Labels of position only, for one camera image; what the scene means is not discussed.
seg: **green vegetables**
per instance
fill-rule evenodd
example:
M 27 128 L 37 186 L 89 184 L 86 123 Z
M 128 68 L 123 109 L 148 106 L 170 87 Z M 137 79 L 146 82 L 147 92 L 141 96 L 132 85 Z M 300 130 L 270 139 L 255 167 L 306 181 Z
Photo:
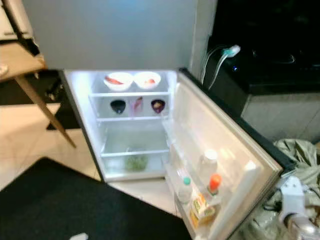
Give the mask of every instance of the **green vegetables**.
M 146 155 L 131 155 L 125 160 L 125 169 L 129 171 L 144 170 L 148 163 Z

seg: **bowl of food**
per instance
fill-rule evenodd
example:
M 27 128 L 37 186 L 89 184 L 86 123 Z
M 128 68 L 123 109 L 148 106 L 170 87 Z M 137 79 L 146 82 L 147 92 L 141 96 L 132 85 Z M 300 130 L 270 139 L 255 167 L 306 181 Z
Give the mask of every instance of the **bowl of food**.
M 134 82 L 144 90 L 154 89 L 161 81 L 161 76 L 153 71 L 142 71 L 134 75 Z
M 133 76 L 127 72 L 113 72 L 104 77 L 104 84 L 112 91 L 122 92 L 130 88 Z

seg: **wooden table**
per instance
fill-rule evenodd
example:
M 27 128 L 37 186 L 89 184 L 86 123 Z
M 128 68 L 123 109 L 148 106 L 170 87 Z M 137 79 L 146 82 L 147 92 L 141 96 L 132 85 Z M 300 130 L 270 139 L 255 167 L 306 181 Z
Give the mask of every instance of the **wooden table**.
M 51 124 L 75 148 L 75 143 L 69 137 L 63 126 L 50 112 L 45 102 L 24 77 L 24 74 L 43 70 L 45 66 L 18 43 L 0 45 L 0 64 L 8 66 L 8 71 L 4 75 L 0 76 L 0 83 L 15 79 L 28 97 L 39 106 L 44 115 L 46 115 L 50 120 Z

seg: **white bottle cap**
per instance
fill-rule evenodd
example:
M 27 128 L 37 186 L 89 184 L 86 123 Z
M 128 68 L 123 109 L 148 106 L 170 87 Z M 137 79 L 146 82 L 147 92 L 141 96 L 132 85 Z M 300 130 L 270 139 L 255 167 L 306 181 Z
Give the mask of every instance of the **white bottle cap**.
M 204 160 L 210 163 L 216 163 L 218 158 L 218 154 L 213 149 L 207 149 L 204 152 Z

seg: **table leg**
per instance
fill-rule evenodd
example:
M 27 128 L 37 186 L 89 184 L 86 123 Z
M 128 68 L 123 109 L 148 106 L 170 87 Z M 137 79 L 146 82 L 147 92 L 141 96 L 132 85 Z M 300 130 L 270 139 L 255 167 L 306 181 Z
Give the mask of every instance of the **table leg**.
M 56 119 L 56 117 L 50 112 L 47 108 L 46 103 L 41 99 L 35 89 L 31 86 L 31 84 L 25 79 L 24 76 L 20 75 L 15 77 L 16 82 L 20 85 L 22 90 L 28 95 L 28 97 L 39 106 L 42 112 L 47 116 L 52 125 L 64 136 L 64 138 L 72 145 L 72 147 L 76 148 L 75 143 L 69 137 L 64 127 L 60 124 L 60 122 Z

